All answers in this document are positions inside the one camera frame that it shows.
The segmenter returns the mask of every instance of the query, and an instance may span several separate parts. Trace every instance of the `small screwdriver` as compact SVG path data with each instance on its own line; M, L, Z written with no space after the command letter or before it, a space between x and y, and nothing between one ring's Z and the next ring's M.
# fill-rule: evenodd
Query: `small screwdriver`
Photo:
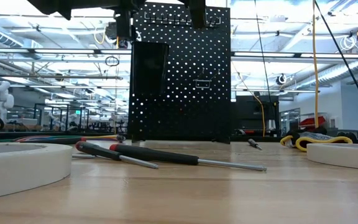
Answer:
M262 148L253 139L248 139L248 143L250 146L262 150Z
M139 146L127 146L123 144L113 144L110 146L110 150L120 152L122 155L130 156L137 159L142 159L145 161L162 161L162 162L173 162L177 164L186 164L186 165L198 165L210 164L226 167L236 167L242 169L253 169L259 171L265 171L266 167L264 166L253 166L247 164L239 164L233 162L221 162L221 161L211 161L206 159L199 159L198 156L190 156L185 154L173 153L173 152L163 152L146 147Z
M75 148L78 151L87 153L87 154L91 154L94 156L101 156L101 157L106 157L115 161L126 161L126 162L131 162L140 166L146 166L149 168L153 168L153 169L158 169L158 165L157 164L153 164L151 162L146 162L146 161L142 161L139 159L134 159L131 157L127 157L127 156L123 156L120 152L114 152L114 151L110 151L108 149L105 149L103 147L100 147L96 144L92 144L89 142L84 142L84 141L79 141L75 144Z

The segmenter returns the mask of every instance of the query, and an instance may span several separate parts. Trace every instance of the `tape roll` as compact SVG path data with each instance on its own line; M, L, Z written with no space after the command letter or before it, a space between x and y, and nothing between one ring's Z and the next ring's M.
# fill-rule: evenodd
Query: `tape roll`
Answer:
M358 144L308 144L308 159L323 164L358 168Z
M72 147L0 143L0 196L51 184L70 175Z

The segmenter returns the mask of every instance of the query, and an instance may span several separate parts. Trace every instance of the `light fixture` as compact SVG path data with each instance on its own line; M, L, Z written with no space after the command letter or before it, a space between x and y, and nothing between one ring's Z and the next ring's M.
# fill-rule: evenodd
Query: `light fixture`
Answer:
M99 104L97 104L97 103L85 103L85 104L90 105L90 106L99 106Z
M33 82L26 80L25 78L17 78L17 77L2 77L5 80L9 80L12 82L17 82L21 84L33 84Z
M61 86L30 86L32 88L61 88Z
M358 58L358 54L344 54L345 58ZM313 54L302 54L301 57L313 57ZM316 54L317 58L342 58L341 54Z
M234 52L234 56L247 57L293 57L295 54L290 53L261 53L261 52Z
M29 53L27 49L0 48L0 53Z
M94 54L94 50L85 49L35 49L41 54Z
M40 91L41 93L46 93L46 94L50 94L50 92L49 91L47 91L47 90L44 90L44 89L41 89L41 88L34 88L35 90L38 90L38 91Z
M131 50L101 50L102 54L131 54Z
M75 98L76 96L68 94L68 93L56 93L56 95L63 97L63 98Z

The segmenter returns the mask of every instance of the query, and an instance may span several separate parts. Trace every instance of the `screwdriver shaft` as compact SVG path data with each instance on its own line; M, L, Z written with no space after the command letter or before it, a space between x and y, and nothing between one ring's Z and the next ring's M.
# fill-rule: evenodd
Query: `screwdriver shaft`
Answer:
M146 162L146 161L142 161L140 159L135 159L132 157L127 157L127 156L119 156L120 160L125 161L125 162L131 162L133 164L137 164L140 166L144 166L144 167L149 167L149 168L153 168L153 169L158 169L158 165L151 163L151 162Z
M211 160L207 160L207 159L198 159L198 162L202 163L202 164L235 167L235 168L242 168L242 169L252 169L252 170L259 170L259 171L267 170L266 167L264 167L264 166L254 166L254 165L239 164L239 163L233 163L233 162L211 161Z

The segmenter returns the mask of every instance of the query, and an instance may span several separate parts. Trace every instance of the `table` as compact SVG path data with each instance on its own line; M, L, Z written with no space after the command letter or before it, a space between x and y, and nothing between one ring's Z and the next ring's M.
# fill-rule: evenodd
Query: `table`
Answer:
M311 162L279 143L140 145L268 169L73 159L66 179L0 197L0 223L358 223L358 169Z

